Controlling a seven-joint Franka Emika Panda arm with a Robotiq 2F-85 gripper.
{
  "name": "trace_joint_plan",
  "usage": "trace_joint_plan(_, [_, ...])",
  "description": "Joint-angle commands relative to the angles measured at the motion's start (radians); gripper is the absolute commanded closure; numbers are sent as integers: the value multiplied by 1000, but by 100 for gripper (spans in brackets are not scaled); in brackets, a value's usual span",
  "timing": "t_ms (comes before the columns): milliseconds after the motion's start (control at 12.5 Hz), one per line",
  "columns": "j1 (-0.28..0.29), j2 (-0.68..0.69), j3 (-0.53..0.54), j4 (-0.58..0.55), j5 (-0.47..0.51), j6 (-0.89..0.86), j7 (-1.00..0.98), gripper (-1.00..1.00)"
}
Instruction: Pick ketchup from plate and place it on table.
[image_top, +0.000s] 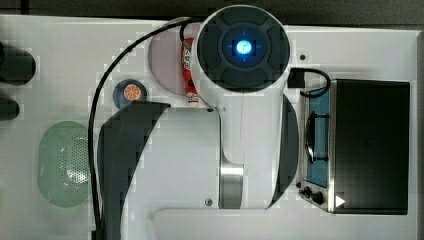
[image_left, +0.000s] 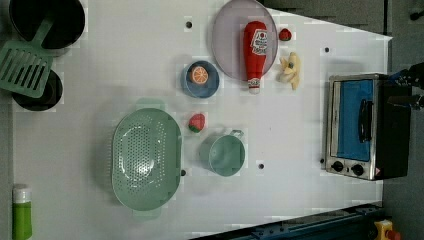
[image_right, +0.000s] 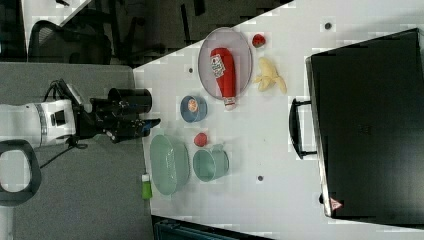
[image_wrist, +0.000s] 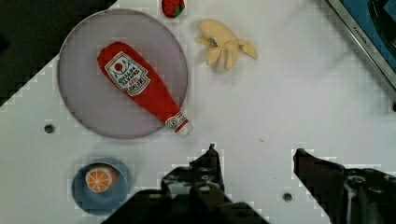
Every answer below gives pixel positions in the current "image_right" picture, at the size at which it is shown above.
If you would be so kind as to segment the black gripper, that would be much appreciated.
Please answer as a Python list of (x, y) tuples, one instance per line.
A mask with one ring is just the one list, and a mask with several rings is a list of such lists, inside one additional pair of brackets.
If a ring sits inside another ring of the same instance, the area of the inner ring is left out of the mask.
[(147, 130), (160, 124), (161, 119), (139, 117), (139, 104), (126, 100), (109, 100), (92, 98), (92, 109), (77, 106), (77, 136), (80, 139), (93, 138), (106, 134), (113, 143), (145, 137)]

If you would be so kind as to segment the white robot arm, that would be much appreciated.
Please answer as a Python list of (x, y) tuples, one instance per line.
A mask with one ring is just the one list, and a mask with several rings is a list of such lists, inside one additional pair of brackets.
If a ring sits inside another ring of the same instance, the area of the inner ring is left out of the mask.
[(146, 174), (141, 137), (113, 142), (68, 100), (1, 107), (1, 240), (82, 239), (126, 223)]

